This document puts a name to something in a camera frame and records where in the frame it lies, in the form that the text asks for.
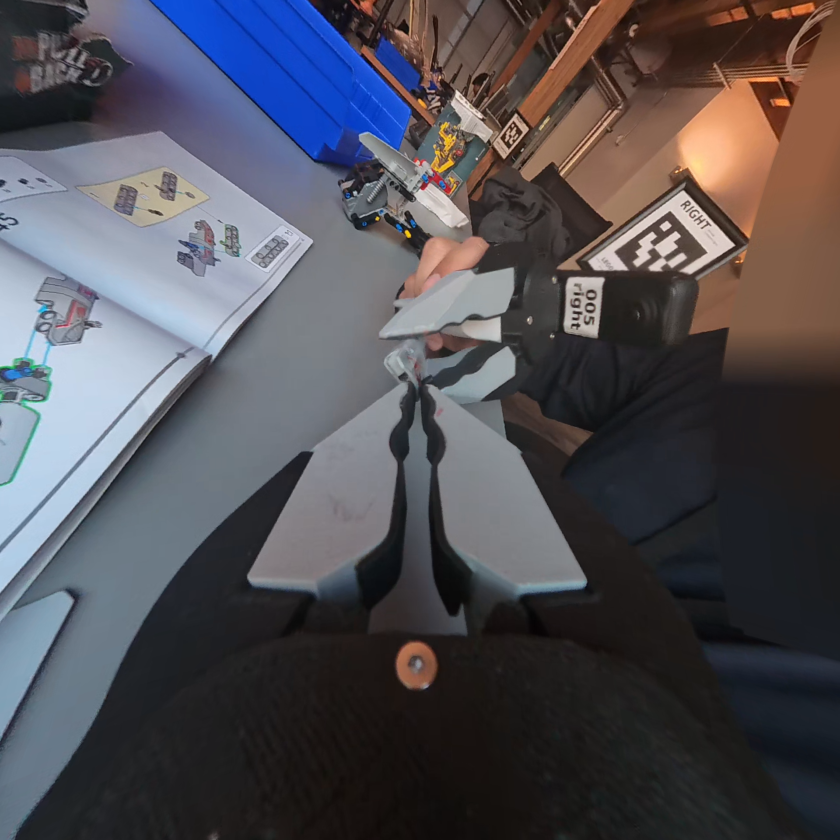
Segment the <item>dark lego set box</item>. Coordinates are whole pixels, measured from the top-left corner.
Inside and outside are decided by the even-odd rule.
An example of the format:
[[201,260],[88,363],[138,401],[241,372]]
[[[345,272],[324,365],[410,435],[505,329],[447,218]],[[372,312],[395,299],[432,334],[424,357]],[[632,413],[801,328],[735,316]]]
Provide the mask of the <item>dark lego set box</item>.
[[1,131],[89,120],[132,63],[86,28],[85,1],[1,2]]

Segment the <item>blue plastic bin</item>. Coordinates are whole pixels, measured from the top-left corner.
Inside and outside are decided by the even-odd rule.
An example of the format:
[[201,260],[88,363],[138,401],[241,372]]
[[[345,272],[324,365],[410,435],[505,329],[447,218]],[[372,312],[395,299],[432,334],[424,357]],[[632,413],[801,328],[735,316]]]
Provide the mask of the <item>blue plastic bin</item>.
[[401,148],[411,110],[306,1],[153,1],[314,161],[369,159],[371,133]]

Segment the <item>person's legs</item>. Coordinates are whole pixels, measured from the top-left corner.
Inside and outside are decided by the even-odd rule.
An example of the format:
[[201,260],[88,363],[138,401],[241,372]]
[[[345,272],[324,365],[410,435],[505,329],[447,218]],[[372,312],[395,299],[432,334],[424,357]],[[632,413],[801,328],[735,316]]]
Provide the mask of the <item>person's legs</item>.
[[839,663],[785,647],[706,643],[752,749],[813,838],[839,838]]

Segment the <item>wooden workbench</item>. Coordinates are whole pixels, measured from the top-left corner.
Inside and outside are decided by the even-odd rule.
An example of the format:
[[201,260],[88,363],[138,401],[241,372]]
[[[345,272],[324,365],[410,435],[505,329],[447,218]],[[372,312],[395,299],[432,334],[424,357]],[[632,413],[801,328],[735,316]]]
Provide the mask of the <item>wooden workbench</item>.
[[583,15],[569,41],[519,107],[531,129],[540,124],[633,4],[634,1],[600,1]]

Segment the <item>framed black white marker tag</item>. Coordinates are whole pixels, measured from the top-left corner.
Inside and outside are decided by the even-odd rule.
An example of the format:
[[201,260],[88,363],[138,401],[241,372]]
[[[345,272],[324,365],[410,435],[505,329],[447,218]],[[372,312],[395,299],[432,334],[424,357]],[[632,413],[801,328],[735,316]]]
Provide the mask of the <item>framed black white marker tag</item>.
[[698,280],[748,245],[747,235],[687,175],[576,263],[587,270],[679,272]]

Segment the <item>person's right hand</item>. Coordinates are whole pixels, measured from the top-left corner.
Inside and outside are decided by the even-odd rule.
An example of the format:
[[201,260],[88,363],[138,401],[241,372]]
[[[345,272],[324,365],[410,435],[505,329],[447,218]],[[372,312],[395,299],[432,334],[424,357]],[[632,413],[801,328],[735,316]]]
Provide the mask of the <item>person's right hand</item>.
[[417,298],[446,276],[475,268],[489,246],[485,239],[477,236],[460,243],[442,237],[430,238],[423,247],[416,270],[403,283],[397,300]]

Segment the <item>small black white marker tag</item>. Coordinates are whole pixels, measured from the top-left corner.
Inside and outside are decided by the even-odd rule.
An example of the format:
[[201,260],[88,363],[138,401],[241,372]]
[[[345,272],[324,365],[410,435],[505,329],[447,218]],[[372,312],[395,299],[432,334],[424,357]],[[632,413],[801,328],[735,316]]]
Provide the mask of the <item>small black white marker tag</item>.
[[497,158],[501,161],[506,160],[528,136],[531,129],[529,121],[515,109],[492,139],[491,147]]

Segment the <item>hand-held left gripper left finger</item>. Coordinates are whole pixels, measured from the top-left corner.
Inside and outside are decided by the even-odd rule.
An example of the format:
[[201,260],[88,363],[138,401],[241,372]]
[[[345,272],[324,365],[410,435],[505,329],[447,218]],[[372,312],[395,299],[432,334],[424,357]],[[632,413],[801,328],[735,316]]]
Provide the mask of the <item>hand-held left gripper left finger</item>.
[[401,383],[313,448],[248,572],[252,586],[360,607],[393,589],[416,399]]

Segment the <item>partly built lego model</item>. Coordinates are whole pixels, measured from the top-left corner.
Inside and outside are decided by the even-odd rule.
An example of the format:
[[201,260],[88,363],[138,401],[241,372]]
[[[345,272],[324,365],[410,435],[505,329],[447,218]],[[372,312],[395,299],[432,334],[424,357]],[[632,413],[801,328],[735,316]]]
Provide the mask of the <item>partly built lego model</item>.
[[469,218],[445,193],[428,163],[416,163],[373,133],[360,142],[373,156],[356,164],[341,181],[345,216],[357,230],[385,222],[420,255],[432,237],[417,222],[411,205],[418,203],[449,228],[464,228]]

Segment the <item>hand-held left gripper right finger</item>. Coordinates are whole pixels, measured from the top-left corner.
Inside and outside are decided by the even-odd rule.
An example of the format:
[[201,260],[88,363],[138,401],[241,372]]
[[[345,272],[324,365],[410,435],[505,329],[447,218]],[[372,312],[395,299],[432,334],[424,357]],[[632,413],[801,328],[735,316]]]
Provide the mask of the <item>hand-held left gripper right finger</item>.
[[428,519],[448,614],[584,592],[587,578],[517,447],[432,385],[420,391]]

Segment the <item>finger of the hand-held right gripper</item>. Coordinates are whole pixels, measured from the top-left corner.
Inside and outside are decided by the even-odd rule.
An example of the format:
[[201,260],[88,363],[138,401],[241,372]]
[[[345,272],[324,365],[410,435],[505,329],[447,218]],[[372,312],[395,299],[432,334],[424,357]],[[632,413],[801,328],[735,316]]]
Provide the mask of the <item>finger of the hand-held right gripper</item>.
[[403,303],[380,330],[380,339],[448,334],[469,340],[501,340],[501,316],[508,311],[515,287],[514,268],[456,271]]
[[517,357],[505,344],[478,344],[426,362],[425,382],[456,404],[481,403],[517,373]]

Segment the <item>yellow print lego box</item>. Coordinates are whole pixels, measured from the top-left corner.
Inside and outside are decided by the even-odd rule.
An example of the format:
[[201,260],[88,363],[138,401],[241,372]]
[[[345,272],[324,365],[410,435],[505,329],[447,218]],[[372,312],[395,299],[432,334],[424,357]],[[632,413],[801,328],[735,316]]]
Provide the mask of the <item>yellow print lego box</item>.
[[429,184],[454,196],[487,152],[495,133],[482,112],[456,91],[427,132],[414,163],[430,167]]

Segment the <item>dark jacket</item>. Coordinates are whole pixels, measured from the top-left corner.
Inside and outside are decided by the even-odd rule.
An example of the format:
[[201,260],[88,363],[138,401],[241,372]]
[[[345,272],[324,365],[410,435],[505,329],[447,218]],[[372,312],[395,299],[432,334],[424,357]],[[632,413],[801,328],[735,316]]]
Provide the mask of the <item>dark jacket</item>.
[[556,266],[592,245],[613,225],[548,164],[531,181],[503,167],[469,200],[472,233],[491,245],[525,244]]

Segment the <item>lego instruction booklet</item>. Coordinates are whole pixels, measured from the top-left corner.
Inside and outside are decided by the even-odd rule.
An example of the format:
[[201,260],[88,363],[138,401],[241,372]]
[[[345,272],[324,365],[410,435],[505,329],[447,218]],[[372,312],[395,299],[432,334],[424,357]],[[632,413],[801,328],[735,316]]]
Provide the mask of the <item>lego instruction booklet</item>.
[[162,132],[1,175],[5,614],[312,239]]

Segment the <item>person's right forearm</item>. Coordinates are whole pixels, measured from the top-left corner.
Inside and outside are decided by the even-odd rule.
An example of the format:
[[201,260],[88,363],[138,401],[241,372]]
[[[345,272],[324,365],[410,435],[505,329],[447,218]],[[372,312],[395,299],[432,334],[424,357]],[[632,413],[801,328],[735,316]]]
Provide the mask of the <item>person's right forearm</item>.
[[591,436],[563,475],[631,544],[705,507],[728,329],[642,349],[564,335],[521,387],[542,415]]

